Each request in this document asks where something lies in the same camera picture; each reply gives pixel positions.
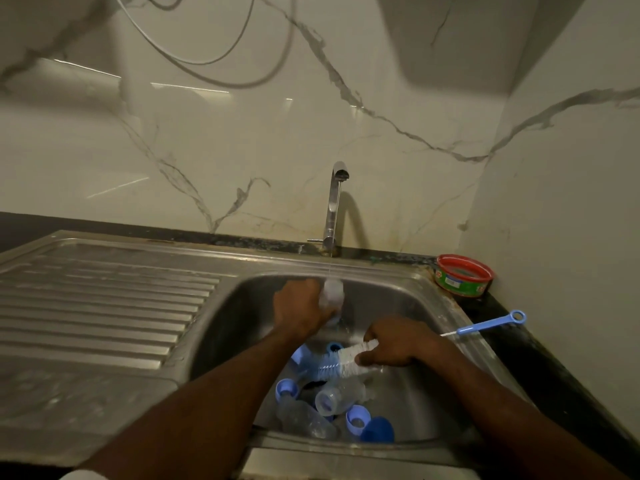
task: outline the white label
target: white label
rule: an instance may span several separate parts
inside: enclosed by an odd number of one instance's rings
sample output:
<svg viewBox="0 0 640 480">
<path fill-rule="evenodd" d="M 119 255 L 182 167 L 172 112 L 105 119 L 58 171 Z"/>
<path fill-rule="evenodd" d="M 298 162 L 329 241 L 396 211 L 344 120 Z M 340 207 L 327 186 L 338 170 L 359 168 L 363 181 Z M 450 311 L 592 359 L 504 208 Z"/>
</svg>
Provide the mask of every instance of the white label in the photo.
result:
<svg viewBox="0 0 640 480">
<path fill-rule="evenodd" d="M 449 286 L 453 286 L 453 288 L 460 288 L 460 281 L 453 281 L 451 278 L 446 277 L 444 278 L 444 282 Z"/>
</svg>

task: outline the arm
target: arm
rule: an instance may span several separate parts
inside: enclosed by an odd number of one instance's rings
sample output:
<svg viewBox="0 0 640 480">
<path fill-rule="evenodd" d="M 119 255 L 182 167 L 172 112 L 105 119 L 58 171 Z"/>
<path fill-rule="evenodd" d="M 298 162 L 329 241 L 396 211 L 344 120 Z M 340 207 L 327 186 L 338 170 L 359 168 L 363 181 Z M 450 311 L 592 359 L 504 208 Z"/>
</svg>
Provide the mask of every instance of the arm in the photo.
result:
<svg viewBox="0 0 640 480">
<path fill-rule="evenodd" d="M 109 480 L 228 478 L 274 380 L 331 315 L 318 309 L 319 293 L 315 280 L 287 282 L 265 338 L 155 405 L 80 468 Z"/>
<path fill-rule="evenodd" d="M 628 480 L 578 439 L 471 363 L 456 345 L 422 322 L 383 318 L 365 340 L 379 345 L 356 357 L 361 365 L 418 360 L 452 387 L 478 429 L 532 479 Z"/>
</svg>

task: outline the faucet spout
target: faucet spout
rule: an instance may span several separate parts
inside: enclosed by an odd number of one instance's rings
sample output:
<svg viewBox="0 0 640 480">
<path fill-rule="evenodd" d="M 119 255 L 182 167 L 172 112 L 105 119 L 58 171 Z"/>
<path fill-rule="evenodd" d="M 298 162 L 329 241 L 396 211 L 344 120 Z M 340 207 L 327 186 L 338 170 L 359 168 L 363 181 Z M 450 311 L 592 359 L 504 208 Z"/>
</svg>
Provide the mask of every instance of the faucet spout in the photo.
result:
<svg viewBox="0 0 640 480">
<path fill-rule="evenodd" d="M 323 250 L 333 254 L 335 247 L 335 223 L 338 217 L 338 205 L 340 204 L 340 186 L 349 178 L 347 165 L 344 162 L 336 162 L 331 173 L 331 186 L 329 187 L 329 205 L 326 209 L 324 222 L 324 235 L 322 240 Z"/>
</svg>

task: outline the wall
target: wall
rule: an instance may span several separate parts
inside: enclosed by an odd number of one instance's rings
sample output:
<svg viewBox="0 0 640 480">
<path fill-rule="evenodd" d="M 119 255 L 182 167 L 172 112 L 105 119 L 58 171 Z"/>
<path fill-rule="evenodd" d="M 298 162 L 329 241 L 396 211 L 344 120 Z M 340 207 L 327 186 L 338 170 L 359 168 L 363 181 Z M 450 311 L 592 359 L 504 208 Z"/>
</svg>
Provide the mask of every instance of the wall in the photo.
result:
<svg viewBox="0 0 640 480">
<path fill-rule="evenodd" d="M 251 0 L 125 1 L 199 59 Z M 181 68 L 113 0 L 3 0 L 0 209 L 304 241 L 343 160 L 344 245 L 453 251 L 536 3 L 256 0 Z"/>
<path fill-rule="evenodd" d="M 638 13 L 540 0 L 460 252 L 494 268 L 494 296 L 640 438 Z"/>
</svg>

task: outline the sink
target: sink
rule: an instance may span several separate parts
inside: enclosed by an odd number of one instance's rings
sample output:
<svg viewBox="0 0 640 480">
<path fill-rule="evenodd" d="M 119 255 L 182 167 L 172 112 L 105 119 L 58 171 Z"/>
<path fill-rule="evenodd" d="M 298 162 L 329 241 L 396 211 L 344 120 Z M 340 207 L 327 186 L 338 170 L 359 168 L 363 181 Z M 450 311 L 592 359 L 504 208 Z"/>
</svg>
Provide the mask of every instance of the sink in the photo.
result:
<svg viewBox="0 0 640 480">
<path fill-rule="evenodd" d="M 2 253 L 0 460 L 78 465 L 151 405 L 264 337 L 273 294 L 288 279 L 329 275 L 344 282 L 345 302 L 339 326 L 309 340 L 317 353 L 333 341 L 360 343 L 387 314 L 437 333 L 470 324 L 426 266 L 64 231 Z M 453 340 L 526 399 L 482 337 Z M 278 380 L 293 377 L 286 366 Z M 357 442 L 344 416 L 336 441 L 284 434 L 272 388 L 242 472 L 386 480 L 487 464 L 468 415 L 427 367 L 386 368 L 366 384 L 374 395 L 366 407 L 391 422 L 396 443 Z M 318 387 L 306 385 L 301 398 L 311 401 Z"/>
<path fill-rule="evenodd" d="M 273 327 L 273 294 L 288 279 L 300 276 L 260 276 L 243 282 L 227 298 L 205 332 L 193 362 L 191 377 L 195 378 L 225 362 L 264 337 Z M 313 352 L 324 353 L 329 342 L 350 346 L 362 342 L 364 333 L 376 319 L 399 314 L 436 323 L 420 302 L 398 287 L 356 280 L 344 280 L 345 302 L 342 318 L 336 328 L 324 328 L 307 345 Z M 295 378 L 288 365 L 278 377 Z M 394 427 L 396 442 L 443 440 L 451 442 L 471 422 L 451 389 L 427 367 L 411 365 L 404 368 L 386 367 L 373 374 L 365 383 L 374 398 L 366 402 L 372 416 L 384 416 Z M 303 390 L 301 397 L 312 403 L 317 383 Z M 279 431 L 275 417 L 275 383 L 260 407 L 254 424 L 259 428 Z M 336 420 L 339 442 L 353 443 L 344 425 L 344 415 Z"/>
</svg>

